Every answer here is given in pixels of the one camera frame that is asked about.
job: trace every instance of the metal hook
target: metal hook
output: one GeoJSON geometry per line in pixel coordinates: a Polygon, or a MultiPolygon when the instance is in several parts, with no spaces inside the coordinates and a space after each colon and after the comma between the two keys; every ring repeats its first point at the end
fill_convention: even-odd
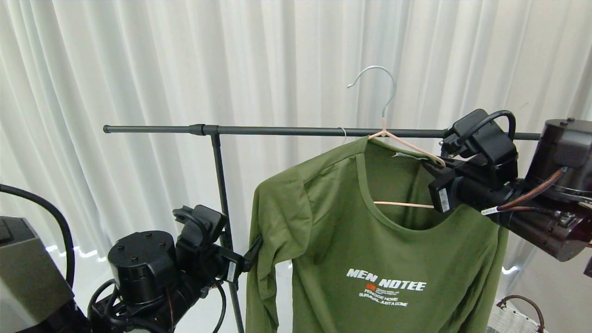
{"type": "Polygon", "coordinates": [[[391,74],[391,72],[389,72],[389,71],[388,71],[388,69],[386,69],[386,68],[384,68],[384,67],[382,67],[382,66],[369,66],[369,67],[366,67],[366,68],[364,68],[364,69],[363,69],[363,70],[362,70],[362,71],[361,71],[361,72],[358,74],[358,76],[356,77],[356,79],[354,80],[354,82],[353,82],[352,84],[349,84],[349,85],[348,85],[348,88],[351,88],[351,87],[353,87],[353,86],[356,84],[356,82],[358,81],[358,79],[360,78],[360,76],[362,76],[362,74],[363,74],[365,71],[367,71],[368,69],[372,69],[372,68],[378,68],[378,69],[382,69],[383,71],[385,71],[385,72],[388,74],[388,76],[390,76],[390,77],[391,77],[391,80],[392,80],[392,94],[391,94],[391,98],[389,98],[389,99],[388,99],[387,103],[386,103],[386,104],[384,104],[384,108],[382,108],[382,118],[384,118],[384,113],[385,113],[385,111],[387,110],[388,103],[390,103],[390,102],[392,101],[393,97],[395,97],[395,86],[396,86],[396,84],[395,84],[395,78],[393,78],[393,77],[392,77],[392,74],[391,74]]]}
{"type": "Polygon", "coordinates": [[[338,127],[338,129],[341,129],[343,131],[343,142],[341,143],[341,145],[343,146],[343,144],[345,143],[345,140],[348,139],[348,133],[345,131],[345,129],[343,127],[338,127]]]}

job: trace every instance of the black metal rod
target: black metal rod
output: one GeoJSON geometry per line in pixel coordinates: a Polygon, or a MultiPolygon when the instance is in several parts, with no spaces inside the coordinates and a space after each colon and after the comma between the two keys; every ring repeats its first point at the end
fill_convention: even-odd
{"type": "MultiPolygon", "coordinates": [[[[222,163],[222,149],[220,145],[220,135],[212,135],[212,147],[214,148],[214,162],[216,165],[216,176],[218,178],[218,191],[220,192],[220,204],[222,206],[222,213],[229,217],[229,221],[224,227],[224,233],[220,235],[220,244],[233,250],[232,246],[232,232],[230,229],[230,216],[228,211],[228,198],[226,196],[226,181],[224,180],[224,167],[222,163]]],[[[230,299],[232,300],[232,308],[234,310],[234,318],[236,320],[236,328],[239,333],[244,333],[243,318],[240,313],[238,281],[229,283],[230,299]]]]}
{"type": "MultiPolygon", "coordinates": [[[[191,133],[195,135],[293,135],[293,136],[366,136],[380,129],[342,129],[340,127],[249,127],[212,126],[196,124],[192,126],[110,126],[105,125],[105,133],[191,133]],[[215,133],[204,133],[204,126],[215,127],[215,133]]],[[[389,129],[398,137],[442,138],[444,130],[389,129]]],[[[515,140],[539,140],[539,133],[516,133],[515,140]]]]}

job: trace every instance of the curtain fold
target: curtain fold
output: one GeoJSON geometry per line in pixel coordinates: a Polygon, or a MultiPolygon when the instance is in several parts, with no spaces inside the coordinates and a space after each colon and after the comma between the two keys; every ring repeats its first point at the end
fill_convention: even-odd
{"type": "MultiPolygon", "coordinates": [[[[389,77],[370,71],[346,85],[382,65],[397,81],[389,127],[443,129],[483,108],[539,132],[546,119],[592,120],[591,47],[583,0],[1,1],[0,181],[54,203],[79,261],[98,260],[77,270],[84,303],[116,240],[148,229],[176,236],[171,210],[182,205],[220,210],[209,138],[107,135],[103,125],[378,128],[389,77]]],[[[439,152],[436,139],[409,141],[439,152]]],[[[236,251],[248,248],[255,187],[342,142],[222,137],[236,251]]],[[[517,146],[524,176],[536,143],[517,146]]],[[[6,195],[0,213],[27,217],[64,266],[49,214],[6,195]]],[[[506,267],[523,269],[533,251],[513,237],[506,267]]],[[[500,290],[520,276],[503,275],[500,290]]],[[[283,286],[278,298],[289,297],[283,286]]],[[[206,323],[217,318],[207,302],[195,315],[206,323]]]]}

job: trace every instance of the basket handle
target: basket handle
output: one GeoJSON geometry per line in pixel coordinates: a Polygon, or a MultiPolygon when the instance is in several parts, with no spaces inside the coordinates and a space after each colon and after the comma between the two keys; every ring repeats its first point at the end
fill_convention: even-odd
{"type": "Polygon", "coordinates": [[[518,298],[518,299],[525,300],[535,308],[536,314],[539,316],[539,323],[540,323],[538,332],[544,333],[545,332],[545,320],[543,319],[543,313],[540,311],[539,306],[535,302],[531,301],[530,299],[528,299],[524,296],[520,296],[520,295],[510,295],[510,296],[506,296],[506,297],[502,298],[501,301],[497,304],[497,306],[499,306],[502,309],[505,308],[506,302],[508,302],[508,300],[510,300],[512,298],[518,298]]]}

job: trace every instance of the white basket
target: white basket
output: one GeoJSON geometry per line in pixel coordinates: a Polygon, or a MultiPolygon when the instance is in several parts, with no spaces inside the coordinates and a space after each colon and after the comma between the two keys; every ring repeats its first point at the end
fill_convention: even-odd
{"type": "Polygon", "coordinates": [[[545,329],[545,321],[543,319],[543,314],[541,313],[539,307],[531,300],[524,296],[520,295],[510,295],[506,296],[501,299],[496,305],[493,306],[491,309],[491,314],[489,316],[489,322],[487,323],[487,330],[485,333],[549,333],[545,329]],[[530,303],[532,306],[535,307],[536,313],[539,316],[538,324],[533,319],[528,318],[524,314],[509,309],[506,306],[506,302],[509,299],[522,299],[530,303]]]}

